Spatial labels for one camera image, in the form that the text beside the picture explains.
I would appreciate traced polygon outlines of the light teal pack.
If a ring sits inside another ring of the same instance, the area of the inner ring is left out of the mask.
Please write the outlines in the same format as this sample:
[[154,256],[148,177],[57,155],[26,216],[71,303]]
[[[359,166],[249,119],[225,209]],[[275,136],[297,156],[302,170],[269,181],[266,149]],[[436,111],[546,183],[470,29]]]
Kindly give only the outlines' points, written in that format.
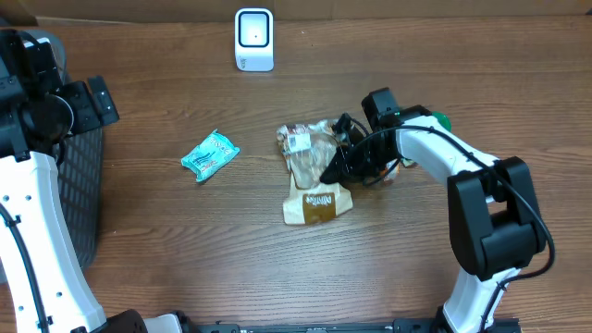
[[216,129],[195,146],[180,163],[196,175],[198,183],[208,181],[214,174],[232,161],[241,149]]

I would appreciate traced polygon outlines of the orange tissue pack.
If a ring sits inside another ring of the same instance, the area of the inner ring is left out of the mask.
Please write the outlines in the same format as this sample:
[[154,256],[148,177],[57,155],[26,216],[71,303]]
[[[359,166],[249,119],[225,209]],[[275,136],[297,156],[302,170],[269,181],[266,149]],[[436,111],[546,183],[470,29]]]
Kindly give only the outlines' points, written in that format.
[[398,176],[402,168],[413,168],[416,166],[417,164],[413,160],[404,157],[398,158],[397,160],[392,160],[388,162],[385,168],[380,172],[380,183],[382,185],[389,185]]

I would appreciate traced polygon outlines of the green lid jar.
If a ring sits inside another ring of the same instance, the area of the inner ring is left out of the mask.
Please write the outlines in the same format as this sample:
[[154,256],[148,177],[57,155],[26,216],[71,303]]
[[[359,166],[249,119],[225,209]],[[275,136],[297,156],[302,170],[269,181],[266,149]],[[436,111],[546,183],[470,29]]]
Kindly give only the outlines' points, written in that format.
[[428,127],[432,130],[451,132],[450,119],[443,113],[440,112],[429,112],[431,117],[430,124]]

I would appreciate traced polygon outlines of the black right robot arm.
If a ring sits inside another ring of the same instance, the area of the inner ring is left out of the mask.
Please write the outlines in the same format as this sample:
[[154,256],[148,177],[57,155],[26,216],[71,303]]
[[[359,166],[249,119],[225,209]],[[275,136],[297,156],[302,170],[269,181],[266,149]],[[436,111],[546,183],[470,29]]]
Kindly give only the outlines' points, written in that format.
[[494,319],[514,281],[540,276],[555,245],[522,159],[483,153],[450,131],[446,116],[422,105],[400,107],[388,88],[362,100],[368,121],[342,114],[333,125],[339,146],[320,180],[382,180],[404,160],[423,168],[447,191],[450,246],[460,265],[452,294],[432,319],[397,319],[397,332],[517,332]]

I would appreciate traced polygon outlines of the beige food pouch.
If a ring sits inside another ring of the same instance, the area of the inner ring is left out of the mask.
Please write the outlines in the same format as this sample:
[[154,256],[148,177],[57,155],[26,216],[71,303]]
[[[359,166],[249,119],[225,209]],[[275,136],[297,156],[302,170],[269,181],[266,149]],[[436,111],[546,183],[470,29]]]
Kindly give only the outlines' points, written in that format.
[[353,208],[349,190],[337,182],[320,180],[342,142],[342,136],[332,129],[336,124],[335,119],[323,119],[277,129],[278,148],[290,174],[290,192],[282,206],[288,226],[328,222]]

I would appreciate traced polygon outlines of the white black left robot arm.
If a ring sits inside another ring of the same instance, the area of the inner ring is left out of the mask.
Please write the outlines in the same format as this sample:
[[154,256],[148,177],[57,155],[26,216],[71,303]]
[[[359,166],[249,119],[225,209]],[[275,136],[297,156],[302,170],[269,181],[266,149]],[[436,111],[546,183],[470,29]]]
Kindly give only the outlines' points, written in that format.
[[49,40],[1,32],[1,262],[20,332],[191,331],[180,313],[106,316],[80,268],[54,148],[118,119],[102,77],[66,82]]

